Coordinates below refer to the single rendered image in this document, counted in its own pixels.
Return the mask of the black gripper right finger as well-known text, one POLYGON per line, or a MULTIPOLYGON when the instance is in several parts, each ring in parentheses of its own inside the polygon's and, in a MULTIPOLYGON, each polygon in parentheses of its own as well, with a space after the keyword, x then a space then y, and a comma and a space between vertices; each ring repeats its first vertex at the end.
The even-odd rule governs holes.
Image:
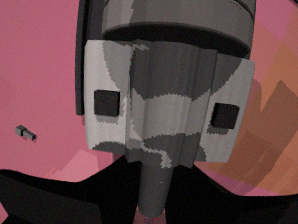
POLYGON ((200 168, 173 168, 165 202, 166 224, 297 224, 298 193, 238 196, 200 168))

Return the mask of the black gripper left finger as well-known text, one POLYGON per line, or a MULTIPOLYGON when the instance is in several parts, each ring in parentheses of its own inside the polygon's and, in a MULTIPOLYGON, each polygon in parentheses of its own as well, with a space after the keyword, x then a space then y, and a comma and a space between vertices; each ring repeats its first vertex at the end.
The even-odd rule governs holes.
POLYGON ((76 183, 0 169, 0 204, 35 224, 133 224, 141 167, 124 155, 76 183))

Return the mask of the grey metal shaft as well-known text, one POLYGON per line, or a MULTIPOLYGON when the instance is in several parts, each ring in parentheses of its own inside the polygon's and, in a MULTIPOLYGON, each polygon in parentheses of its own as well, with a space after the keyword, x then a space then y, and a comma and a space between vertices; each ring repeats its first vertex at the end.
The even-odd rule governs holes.
POLYGON ((173 168, 156 169, 142 163, 137 200, 142 216, 153 218, 164 212, 172 173, 173 168))

